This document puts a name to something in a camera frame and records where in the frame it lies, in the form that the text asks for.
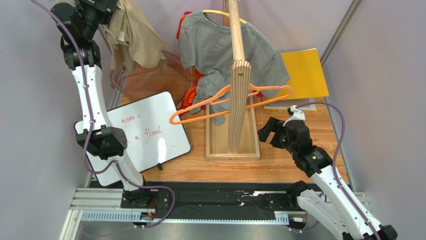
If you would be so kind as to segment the beige t shirt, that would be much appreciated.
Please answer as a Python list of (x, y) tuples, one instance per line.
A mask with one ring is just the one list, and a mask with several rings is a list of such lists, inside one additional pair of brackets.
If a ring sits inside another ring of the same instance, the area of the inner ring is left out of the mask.
[(112, 70), (119, 70), (122, 65), (130, 73), (138, 66), (145, 69), (167, 68), (163, 54), (166, 43), (134, 0), (118, 1), (104, 33), (112, 52)]

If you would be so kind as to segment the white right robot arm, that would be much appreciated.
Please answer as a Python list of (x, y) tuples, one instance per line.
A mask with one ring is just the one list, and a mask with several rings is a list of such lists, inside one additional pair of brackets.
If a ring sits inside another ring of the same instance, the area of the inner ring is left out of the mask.
[(394, 227), (383, 225), (363, 206), (333, 167), (330, 155), (313, 144), (303, 120), (282, 121), (270, 117), (257, 135), (261, 142), (266, 142), (271, 133), (274, 135), (270, 144), (287, 150), (296, 166), (331, 202), (326, 203), (305, 182), (298, 181), (286, 189), (295, 206), (311, 214), (338, 240), (397, 239)]

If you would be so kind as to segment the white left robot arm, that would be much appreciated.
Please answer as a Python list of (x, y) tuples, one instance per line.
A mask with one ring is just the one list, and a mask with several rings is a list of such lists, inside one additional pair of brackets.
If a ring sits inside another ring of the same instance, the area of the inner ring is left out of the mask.
[(116, 0), (74, 0), (56, 3), (50, 10), (62, 37), (64, 61), (77, 84), (82, 108), (82, 128), (75, 135), (83, 148), (84, 165), (96, 176), (115, 171), (123, 184), (122, 208), (148, 208), (153, 203), (146, 181), (131, 162), (128, 140), (122, 128), (114, 127), (102, 90), (100, 48), (94, 35), (111, 21)]

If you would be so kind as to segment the orange plastic hanger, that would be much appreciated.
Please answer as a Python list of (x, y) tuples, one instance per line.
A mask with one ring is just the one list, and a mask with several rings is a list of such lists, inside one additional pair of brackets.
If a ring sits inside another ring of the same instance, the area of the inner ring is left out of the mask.
[[(279, 96), (279, 97), (275, 97), (275, 98), (272, 98), (272, 99), (269, 99), (269, 100), (261, 101), (261, 102), (258, 102), (258, 103), (253, 103), (253, 104), (250, 104), (250, 105), (244, 105), (244, 107), (246, 109), (251, 109), (251, 108), (263, 106), (263, 105), (266, 105), (266, 104), (270, 104), (270, 103), (273, 103), (273, 102), (276, 102), (276, 101), (280, 101), (280, 100), (283, 100), (287, 97), (290, 97), (294, 93), (294, 89), (289, 85), (255, 86), (252, 83), (250, 83), (249, 86), (248, 86), (248, 90), (251, 91), (251, 92), (248, 93), (244, 97), (244, 100), (246, 100), (248, 97), (253, 97), (253, 96), (259, 94), (261, 91), (286, 90), (286, 91), (288, 91), (288, 94), (283, 95), (283, 96)], [(219, 113), (208, 114), (208, 115), (204, 115), (204, 116), (200, 116), (200, 117), (194, 117), (194, 118), (190, 118), (190, 119), (186, 119), (186, 120), (179, 120), (179, 121), (175, 120), (175, 118), (178, 117), (179, 115), (182, 115), (182, 114), (189, 112), (190, 110), (196, 109), (198, 107), (202, 107), (204, 105), (213, 106), (213, 105), (218, 105), (218, 104), (223, 104), (223, 103), (229, 102), (231, 100), (230, 98), (229, 99), (223, 99), (223, 100), (218, 100), (218, 99), (223, 97), (226, 93), (229, 93), (230, 91), (231, 91), (231, 85), (230, 84), (226, 85), (221, 90), (219, 90), (218, 93), (216, 93), (213, 97), (210, 97), (210, 98), (203, 100), (199, 103), (196, 103), (194, 105), (191, 105), (190, 107), (187, 107), (185, 109), (177, 110), (176, 112), (174, 112), (173, 114), (170, 115), (168, 122), (171, 125), (187, 124), (187, 123), (202, 121), (202, 120), (206, 120), (206, 119), (210, 119), (210, 118), (214, 118), (214, 117), (218, 117), (218, 116), (228, 114), (230, 111), (226, 110), (226, 111), (222, 111), (222, 112), (219, 112)]]

